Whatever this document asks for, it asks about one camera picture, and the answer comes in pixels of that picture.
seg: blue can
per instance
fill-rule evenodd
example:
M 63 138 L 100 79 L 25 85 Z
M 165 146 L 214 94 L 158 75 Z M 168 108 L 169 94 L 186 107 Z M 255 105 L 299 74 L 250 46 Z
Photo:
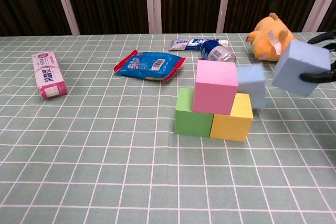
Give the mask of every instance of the blue can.
M 204 42 L 200 51 L 205 60 L 236 62 L 235 54 L 215 39 Z

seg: plush toy tag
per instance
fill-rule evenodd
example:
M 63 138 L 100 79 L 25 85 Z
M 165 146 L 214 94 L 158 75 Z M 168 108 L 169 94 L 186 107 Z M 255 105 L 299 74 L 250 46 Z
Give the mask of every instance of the plush toy tag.
M 268 37 L 269 42 L 271 42 L 271 44 L 274 46 L 275 51 L 277 52 L 277 55 L 280 55 L 281 54 L 281 43 L 277 39 L 277 37 L 275 37 L 272 30 L 267 33 L 267 37 Z

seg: pink cube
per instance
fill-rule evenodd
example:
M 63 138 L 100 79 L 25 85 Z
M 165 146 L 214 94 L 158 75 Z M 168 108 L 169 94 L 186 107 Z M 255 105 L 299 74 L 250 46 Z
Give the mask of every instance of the pink cube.
M 234 62 L 197 62 L 194 112 L 230 115 L 237 91 L 238 75 Z

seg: toothpaste tube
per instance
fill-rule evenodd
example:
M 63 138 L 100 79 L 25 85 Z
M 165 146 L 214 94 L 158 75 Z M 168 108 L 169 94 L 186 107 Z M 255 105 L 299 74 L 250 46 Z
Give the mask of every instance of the toothpaste tube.
M 172 41 L 172 45 L 169 51 L 199 51 L 201 45 L 210 39 L 175 39 Z M 216 41 L 222 44 L 225 47 L 228 47 L 227 40 L 219 40 Z
M 166 52 L 134 50 L 115 67 L 116 74 L 146 80 L 168 81 L 181 67 L 185 58 Z
M 54 51 L 32 55 L 37 89 L 46 100 L 68 93 L 59 63 Z

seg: light blue cube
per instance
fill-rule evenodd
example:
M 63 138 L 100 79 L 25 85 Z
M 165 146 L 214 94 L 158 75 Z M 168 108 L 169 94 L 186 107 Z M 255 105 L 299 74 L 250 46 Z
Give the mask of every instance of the light blue cube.
M 266 105 L 266 88 L 263 64 L 256 63 L 237 67 L 238 92 L 249 94 L 252 109 Z
M 275 67 L 272 85 L 302 97 L 308 97 L 318 84 L 301 81 L 300 74 L 329 70 L 329 50 L 292 40 Z

